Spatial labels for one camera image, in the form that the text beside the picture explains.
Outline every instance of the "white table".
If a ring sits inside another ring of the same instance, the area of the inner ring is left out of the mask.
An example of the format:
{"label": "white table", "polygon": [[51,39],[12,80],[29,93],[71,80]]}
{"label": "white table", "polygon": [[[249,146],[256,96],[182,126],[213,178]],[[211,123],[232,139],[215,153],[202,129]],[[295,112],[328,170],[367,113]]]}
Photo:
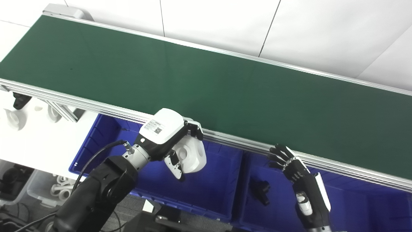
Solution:
{"label": "white table", "polygon": [[[15,110],[13,103],[11,92],[0,91],[0,109]],[[32,98],[21,110],[25,126],[12,133],[0,131],[0,159],[76,179],[68,169],[98,114],[86,111],[77,123],[63,118],[51,123],[35,106],[47,109],[46,103]]]}

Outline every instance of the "white wall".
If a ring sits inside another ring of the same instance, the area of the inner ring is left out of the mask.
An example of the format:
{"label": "white wall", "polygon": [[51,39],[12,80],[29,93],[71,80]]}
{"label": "white wall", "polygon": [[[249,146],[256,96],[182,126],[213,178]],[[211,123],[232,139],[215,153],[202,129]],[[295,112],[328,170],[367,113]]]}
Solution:
{"label": "white wall", "polygon": [[410,0],[0,0],[0,59],[49,2],[106,24],[412,90]]}

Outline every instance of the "robot finger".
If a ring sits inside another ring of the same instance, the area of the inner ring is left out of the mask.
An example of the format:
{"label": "robot finger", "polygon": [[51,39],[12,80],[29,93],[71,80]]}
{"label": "robot finger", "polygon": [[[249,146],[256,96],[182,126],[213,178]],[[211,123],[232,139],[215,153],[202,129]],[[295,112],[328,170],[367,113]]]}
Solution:
{"label": "robot finger", "polygon": [[285,153],[290,159],[296,156],[295,153],[294,153],[291,149],[289,149],[289,147],[287,147],[287,146],[285,146],[285,145],[276,144],[275,147],[276,147],[278,150],[280,150],[280,151],[282,151],[283,153]]}
{"label": "robot finger", "polygon": [[284,166],[280,165],[278,162],[270,162],[269,167],[270,168],[277,168],[277,169],[280,169],[280,170],[282,170],[284,168]]}
{"label": "robot finger", "polygon": [[277,156],[279,156],[280,158],[282,158],[284,161],[289,160],[291,157],[287,156],[285,153],[283,153],[281,150],[275,148],[275,147],[271,147],[269,149],[269,151],[273,154],[276,154]]}
{"label": "robot finger", "polygon": [[283,160],[283,159],[281,159],[281,158],[279,158],[279,156],[277,156],[277,155],[269,154],[267,157],[268,157],[269,160],[271,160],[271,161],[276,161],[276,162],[278,162],[280,165],[283,165],[283,166],[284,166],[284,165],[286,164],[286,161]]}

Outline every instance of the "label sticker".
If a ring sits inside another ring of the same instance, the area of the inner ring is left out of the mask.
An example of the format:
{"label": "label sticker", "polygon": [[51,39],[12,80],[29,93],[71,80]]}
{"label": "label sticker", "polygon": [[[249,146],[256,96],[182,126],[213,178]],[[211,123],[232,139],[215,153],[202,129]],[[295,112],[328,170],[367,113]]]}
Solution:
{"label": "label sticker", "polygon": [[156,120],[151,120],[148,124],[145,125],[144,128],[158,135],[160,132],[162,132],[164,126]]}

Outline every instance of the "transparent plastic bin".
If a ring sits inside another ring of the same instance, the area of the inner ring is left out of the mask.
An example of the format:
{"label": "transparent plastic bin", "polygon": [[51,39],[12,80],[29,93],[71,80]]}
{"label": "transparent plastic bin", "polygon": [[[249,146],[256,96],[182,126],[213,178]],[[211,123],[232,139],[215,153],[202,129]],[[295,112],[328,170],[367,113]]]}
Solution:
{"label": "transparent plastic bin", "polygon": [[50,189],[52,185],[57,184],[57,177],[51,173],[34,170],[32,179],[27,186],[27,194],[33,198],[41,200],[41,205],[48,208],[61,206],[65,201],[59,199],[58,196],[52,196]]}
{"label": "transparent plastic bin", "polygon": [[[15,163],[12,162],[8,162],[5,160],[0,159],[0,177],[3,176],[4,172],[6,172],[9,168],[13,167],[15,165]],[[8,201],[5,199],[0,199],[0,206],[3,205],[14,205],[17,202],[19,202],[23,196],[26,194],[26,190],[28,187],[28,184],[30,183],[30,181],[33,179],[33,174],[30,176],[30,178],[27,180],[26,184],[24,185],[24,187],[21,189],[20,194],[16,197],[16,199],[14,199],[13,201]]]}

